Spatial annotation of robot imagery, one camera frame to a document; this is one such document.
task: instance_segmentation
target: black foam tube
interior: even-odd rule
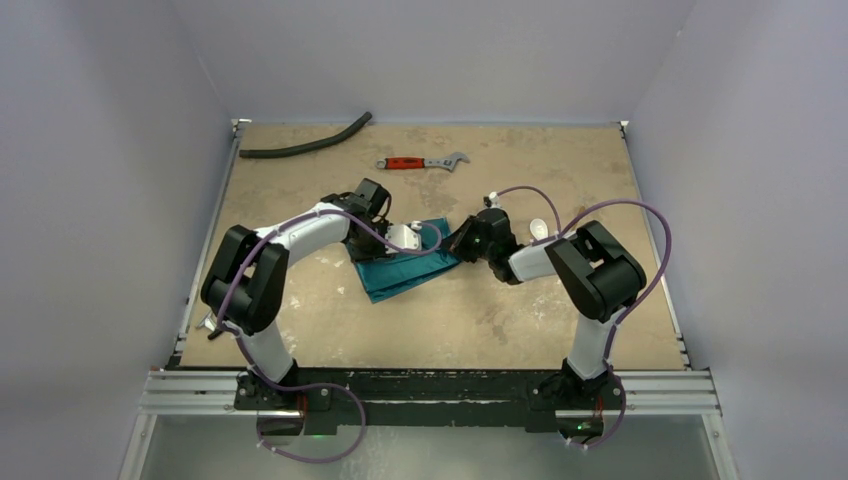
[[[359,117],[355,122],[351,123],[349,127],[332,137],[322,138],[321,140],[315,140],[314,142],[304,143],[302,145],[294,145],[292,147],[275,148],[273,150],[239,150],[239,157],[285,158],[300,155],[301,153],[320,150],[322,148],[332,147],[333,145],[341,143],[352,137],[356,132],[360,131],[362,127],[371,120],[371,118],[371,112],[365,112],[365,114]]]

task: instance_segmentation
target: gray wall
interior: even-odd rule
[[[173,7],[0,6],[0,465],[115,478],[229,143]]]
[[[848,470],[848,4],[700,1],[630,123],[745,478]]]
[[[694,0],[175,0],[233,117],[629,118]]]

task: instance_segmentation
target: adjustable wrench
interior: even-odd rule
[[[471,163],[471,160],[464,153],[459,152],[452,153],[445,158],[389,157],[377,160],[377,168],[403,170],[407,168],[439,167],[453,172],[459,162]]]

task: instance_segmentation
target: blue towel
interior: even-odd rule
[[[444,217],[423,222],[438,227],[442,238],[450,235],[450,227]],[[418,233],[421,235],[422,249],[426,250],[436,244],[436,232],[433,229],[423,227]],[[354,265],[371,303],[377,303],[436,278],[459,263],[460,260],[452,254],[437,250],[429,255],[398,254],[389,260]]]

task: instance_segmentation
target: wooden table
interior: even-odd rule
[[[279,148],[331,135],[339,126],[252,125],[242,148]],[[377,170],[387,156],[442,157],[460,151],[471,164],[442,169]],[[363,177],[393,196],[394,223],[445,216],[458,227],[493,190],[533,185],[559,207],[563,224],[601,200],[637,195],[617,128],[373,125],[338,146],[275,160],[238,159],[207,263],[223,233],[240,223],[268,226],[311,208],[322,196],[353,190]],[[555,223],[533,192],[502,198],[520,242],[535,217]],[[644,217],[615,206],[591,218],[639,260],[650,279],[656,262]],[[208,341],[195,330],[208,307],[197,301],[183,365],[244,366],[228,335]],[[304,366],[558,368],[574,338],[577,311],[556,277],[509,286],[484,262],[371,304],[344,247],[332,245],[288,272],[277,321]],[[613,350],[619,369],[679,370],[683,363],[668,303],[655,291],[624,323]]]

